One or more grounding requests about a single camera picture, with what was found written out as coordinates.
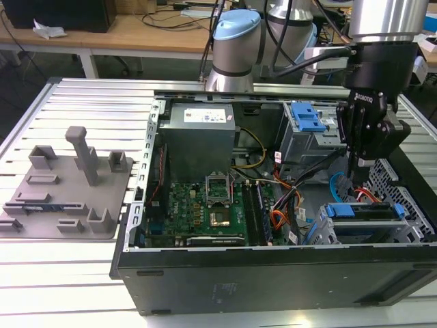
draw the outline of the blue cable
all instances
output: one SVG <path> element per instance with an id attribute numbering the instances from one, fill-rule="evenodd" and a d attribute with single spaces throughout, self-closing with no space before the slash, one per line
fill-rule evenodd
<path id="1" fill-rule="evenodd" d="M 330 193 L 332 193 L 335 201 L 337 203 L 342 203 L 343 201 L 341 200 L 341 198 L 337 195 L 337 192 L 335 191 L 335 182 L 337 181 L 339 176 L 344 176 L 344 172 L 337 172 L 336 174 L 334 174 L 333 176 L 330 177 L 329 189 L 330 189 Z"/>

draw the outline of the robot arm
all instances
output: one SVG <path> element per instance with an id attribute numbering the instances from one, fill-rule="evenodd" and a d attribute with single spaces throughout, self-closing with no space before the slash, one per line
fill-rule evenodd
<path id="1" fill-rule="evenodd" d="M 276 40 L 285 29 L 282 49 L 289 57 L 302 56 L 315 43 L 310 5 L 311 0 L 281 0 L 267 15 Z M 396 118 L 397 97 L 412 76 L 418 49 L 413 38 L 422 30 L 427 5 L 428 0 L 354 0 L 352 42 L 343 52 L 349 57 L 343 86 L 351 92 L 348 101 L 338 106 L 337 119 L 341 141 L 348 145 L 348 177 L 355 185 L 366 181 L 375 160 L 387 158 L 411 132 Z M 253 91 L 252 66 L 269 62 L 276 48 L 263 24 L 258 13 L 248 10 L 224 15 L 214 35 L 208 91 Z M 323 51 L 341 54 L 341 49 Z M 322 54 L 278 73 L 270 65 L 270 72 L 282 76 L 327 57 Z M 284 60 L 279 56 L 277 62 L 284 64 Z"/>
<path id="2" fill-rule="evenodd" d="M 408 87 L 423 27 L 426 0 L 355 0 L 350 25 L 355 55 L 343 86 L 351 90 L 337 108 L 342 142 L 349 152 L 348 177 L 360 185 L 376 159 L 387 158 L 411 129 L 396 118 L 397 97 Z"/>

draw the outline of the floor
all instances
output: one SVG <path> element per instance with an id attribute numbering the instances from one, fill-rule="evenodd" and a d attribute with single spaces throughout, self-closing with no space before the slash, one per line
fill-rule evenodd
<path id="1" fill-rule="evenodd" d="M 71 55 L 31 53 L 30 56 L 47 77 L 84 77 L 80 61 L 75 61 Z M 29 58 L 20 53 L 22 64 L 12 67 L 7 64 L 0 69 L 0 143 L 12 130 L 15 124 L 32 103 L 44 86 L 44 78 L 29 62 Z M 199 61 L 182 59 L 144 58 L 143 72 L 137 72 L 138 59 L 124 58 L 132 68 L 131 75 L 122 74 L 123 67 L 113 57 L 96 56 L 96 65 L 102 79 L 154 79 L 174 81 L 194 81 L 198 77 Z M 259 78 L 259 68 L 254 69 L 255 82 L 268 82 Z M 300 74 L 275 80 L 275 83 L 298 84 Z M 339 85 L 341 75 L 332 77 L 316 77 L 315 84 Z M 407 97 L 429 117 L 436 108 L 437 87 L 427 83 L 422 90 L 415 87 L 406 92 Z M 431 118 L 437 126 L 437 114 Z"/>

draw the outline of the black computer case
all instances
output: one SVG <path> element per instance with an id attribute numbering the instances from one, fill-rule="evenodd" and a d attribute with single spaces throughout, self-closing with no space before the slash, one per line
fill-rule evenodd
<path id="1" fill-rule="evenodd" d="M 16 29 L 30 29 L 35 19 L 50 27 L 107 32 L 115 20 L 115 0 L 3 0 Z"/>

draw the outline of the aluminum extrusion table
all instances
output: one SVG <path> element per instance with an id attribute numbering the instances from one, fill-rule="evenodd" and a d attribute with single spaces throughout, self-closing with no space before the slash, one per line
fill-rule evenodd
<path id="1" fill-rule="evenodd" d="M 73 155 L 64 135 L 83 125 L 98 155 L 122 149 L 138 162 L 154 90 L 201 90 L 197 82 L 64 79 L 49 83 L 0 146 L 0 204 L 27 172 L 30 150 L 50 144 Z M 255 91 L 344 97 L 341 87 L 256 85 Z M 402 149 L 437 191 L 435 128 L 400 98 L 412 126 Z M 134 164 L 124 203 L 132 199 Z M 437 327 L 437 282 L 393 307 L 139 316 L 127 289 L 108 272 L 115 239 L 96 242 L 0 240 L 0 327 Z"/>

